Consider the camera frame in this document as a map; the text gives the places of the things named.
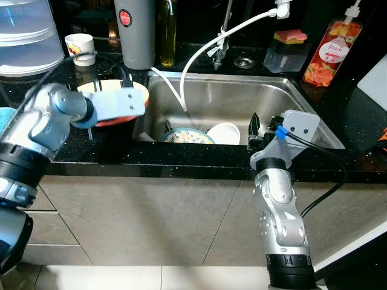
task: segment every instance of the black countertop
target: black countertop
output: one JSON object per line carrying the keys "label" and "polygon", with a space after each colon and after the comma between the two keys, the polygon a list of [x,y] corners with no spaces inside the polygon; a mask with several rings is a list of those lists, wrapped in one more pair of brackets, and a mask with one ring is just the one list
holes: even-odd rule
{"label": "black countertop", "polygon": [[[198,49],[195,45],[178,48],[172,69],[182,71],[186,57]],[[377,139],[387,127],[387,115],[379,105],[357,88],[360,79],[349,79],[338,74],[328,88],[317,88],[299,80],[299,73],[272,74],[257,62],[250,70],[232,65],[235,56],[249,56],[262,60],[264,50],[230,49],[221,70],[215,72],[206,56],[200,57],[190,70],[193,73],[217,73],[255,76],[281,76],[292,80],[328,127],[346,149],[333,150],[346,163],[348,182],[386,183],[387,152],[376,148]],[[117,60],[120,54],[112,54]],[[97,62],[89,68],[64,66],[51,81],[69,84],[72,88],[90,82],[93,77],[115,79],[119,77],[111,65]],[[146,71],[130,71],[133,79],[146,83]],[[16,108],[25,92],[40,76],[0,78],[0,106]],[[71,129],[55,161],[47,168],[48,175],[80,176],[141,176],[174,178],[245,179],[254,177],[246,146],[177,144],[138,142],[131,138],[135,121],[114,127],[94,128],[94,140],[88,139],[86,130]],[[338,165],[312,149],[306,149],[293,160],[290,171],[296,181],[337,182],[342,177]]]}

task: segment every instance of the sink basin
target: sink basin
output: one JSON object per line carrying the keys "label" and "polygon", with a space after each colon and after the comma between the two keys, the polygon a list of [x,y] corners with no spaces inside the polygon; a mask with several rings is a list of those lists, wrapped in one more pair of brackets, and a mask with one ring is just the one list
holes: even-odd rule
{"label": "sink basin", "polygon": [[[178,90],[180,73],[166,72]],[[225,76],[219,74],[187,74],[185,94],[188,111],[184,112],[169,87],[156,75],[149,78],[149,106],[138,119],[134,139],[143,141],[141,132],[159,141],[165,134],[165,121],[172,128],[191,127],[208,131],[222,122],[237,125],[240,145],[247,145],[248,126],[256,113],[263,136],[273,115],[288,109],[316,113],[294,85],[282,77]],[[326,147],[344,149],[328,126],[320,121],[313,142]]]}

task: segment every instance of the cup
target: cup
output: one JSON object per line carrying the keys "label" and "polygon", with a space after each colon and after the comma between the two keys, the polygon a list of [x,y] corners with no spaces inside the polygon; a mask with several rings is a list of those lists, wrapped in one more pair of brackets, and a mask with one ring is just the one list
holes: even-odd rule
{"label": "cup", "polygon": [[[70,56],[79,53],[94,51],[94,41],[90,34],[76,33],[65,37],[65,42]],[[74,63],[79,66],[90,66],[95,64],[96,56],[80,56],[74,59]]]}

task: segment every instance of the white cable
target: white cable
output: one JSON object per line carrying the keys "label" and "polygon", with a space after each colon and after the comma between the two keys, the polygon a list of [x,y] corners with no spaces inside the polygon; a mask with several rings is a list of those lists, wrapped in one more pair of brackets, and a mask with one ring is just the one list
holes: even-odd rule
{"label": "white cable", "polygon": [[189,60],[188,60],[188,63],[186,64],[186,66],[184,67],[184,70],[183,70],[183,73],[181,74],[181,77],[180,77],[180,100],[186,104],[186,101],[185,101],[185,95],[184,95],[184,79],[186,78],[186,74],[187,74],[187,71],[189,69],[189,67],[191,66],[191,64],[195,61],[195,59],[200,55],[202,54],[203,52],[205,52],[211,45],[214,45],[216,44],[219,40],[221,39],[224,39],[225,37],[227,36],[230,36],[231,34],[233,34],[234,32],[248,26],[249,24],[257,21],[257,20],[260,20],[262,18],[265,18],[267,16],[270,16],[270,17],[274,17],[277,15],[277,9],[274,8],[274,9],[271,9],[269,10],[268,12],[265,12],[265,13],[261,13],[257,16],[254,16],[248,20],[246,20],[245,22],[237,25],[236,27],[230,29],[229,31],[225,32],[225,33],[222,33],[221,35],[219,35],[218,37],[212,39],[209,43],[205,44],[203,47],[201,47]]}
{"label": "white cable", "polygon": [[158,74],[165,82],[166,84],[168,85],[168,87],[171,89],[171,91],[174,93],[175,97],[177,98],[179,104],[181,105],[181,107],[183,108],[184,112],[187,112],[187,106],[186,106],[186,102],[185,100],[183,100],[178,92],[176,91],[176,89],[174,88],[174,86],[172,86],[171,82],[169,81],[169,79],[161,72],[159,71],[158,69],[156,68],[151,68],[151,70],[153,70],[156,74]]}

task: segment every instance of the thermos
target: thermos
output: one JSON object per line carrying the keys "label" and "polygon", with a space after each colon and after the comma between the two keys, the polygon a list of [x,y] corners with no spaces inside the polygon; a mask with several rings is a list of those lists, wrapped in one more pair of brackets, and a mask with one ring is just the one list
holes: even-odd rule
{"label": "thermos", "polygon": [[155,0],[114,0],[123,63],[149,69],[155,60]]}

